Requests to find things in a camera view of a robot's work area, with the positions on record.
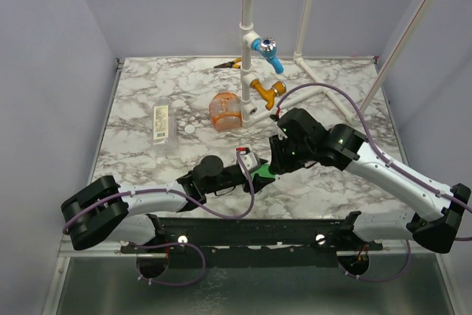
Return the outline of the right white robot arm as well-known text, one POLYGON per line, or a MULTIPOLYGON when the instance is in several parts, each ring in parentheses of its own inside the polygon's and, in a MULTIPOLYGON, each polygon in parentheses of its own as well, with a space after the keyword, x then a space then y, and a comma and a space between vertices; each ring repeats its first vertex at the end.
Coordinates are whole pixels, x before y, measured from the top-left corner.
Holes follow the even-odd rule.
POLYGON ((456 240, 471 191, 463 184, 449 187, 433 181, 384 152, 376 153, 361 132, 338 124, 329 130, 283 128, 284 137, 269 139, 274 175, 292 173, 312 164, 334 167, 359 176, 393 195, 408 209, 369 214, 352 212, 339 232, 341 245, 357 249, 374 240, 413 240, 423 248, 446 254, 456 240))

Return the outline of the orange label tea bottle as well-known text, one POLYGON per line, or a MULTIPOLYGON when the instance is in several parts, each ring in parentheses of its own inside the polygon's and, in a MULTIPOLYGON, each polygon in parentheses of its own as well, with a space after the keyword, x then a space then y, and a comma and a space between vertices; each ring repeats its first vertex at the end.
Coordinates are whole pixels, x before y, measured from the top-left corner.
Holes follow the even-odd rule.
POLYGON ((242 126, 240 98, 232 92, 218 92, 209 104, 209 115, 216 131, 228 131, 242 126))

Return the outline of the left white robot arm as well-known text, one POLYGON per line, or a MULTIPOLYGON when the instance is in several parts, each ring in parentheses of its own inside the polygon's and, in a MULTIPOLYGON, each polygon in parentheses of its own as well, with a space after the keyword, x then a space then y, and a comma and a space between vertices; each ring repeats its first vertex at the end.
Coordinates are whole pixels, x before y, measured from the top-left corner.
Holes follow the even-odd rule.
POLYGON ((184 176, 153 187, 121 186, 113 176, 103 176, 65 200, 60 209, 76 251, 90 249, 106 239, 126 219, 155 212, 186 212, 204 207, 207 195, 241 186, 255 200, 255 193, 275 181, 268 161, 245 150, 237 152, 235 165, 224 166, 215 155, 205 156, 184 176))

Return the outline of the green plastic bottle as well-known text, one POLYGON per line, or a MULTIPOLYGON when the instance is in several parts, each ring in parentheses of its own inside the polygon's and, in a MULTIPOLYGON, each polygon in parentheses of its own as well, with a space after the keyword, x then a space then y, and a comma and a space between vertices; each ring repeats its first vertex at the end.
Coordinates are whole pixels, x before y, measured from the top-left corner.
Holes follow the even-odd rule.
POLYGON ((270 165, 263 164, 261 167, 253 173, 253 176, 258 175, 261 178, 265 179, 274 179, 275 175, 269 170, 270 165))

